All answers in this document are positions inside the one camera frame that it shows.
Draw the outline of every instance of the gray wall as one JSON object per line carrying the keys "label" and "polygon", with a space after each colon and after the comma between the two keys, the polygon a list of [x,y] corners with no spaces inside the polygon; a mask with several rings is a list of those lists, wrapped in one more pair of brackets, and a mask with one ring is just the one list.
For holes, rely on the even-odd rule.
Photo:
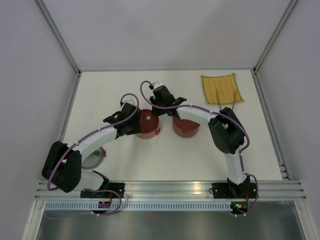
{"label": "gray wall", "polygon": [[289,0],[44,0],[81,70],[253,67]]}
{"label": "gray wall", "polygon": [[0,232],[21,239],[75,80],[32,0],[0,7]]}
{"label": "gray wall", "polygon": [[320,226],[320,1],[301,0],[259,75],[293,179]]}

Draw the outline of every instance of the yellow cloth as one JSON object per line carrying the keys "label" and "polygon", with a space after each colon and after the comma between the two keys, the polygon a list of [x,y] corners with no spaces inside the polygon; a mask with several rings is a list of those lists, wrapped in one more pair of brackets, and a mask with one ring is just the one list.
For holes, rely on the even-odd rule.
{"label": "yellow cloth", "polygon": [[205,100],[208,104],[233,104],[243,102],[244,99],[238,89],[236,74],[227,76],[201,76],[202,89]]}

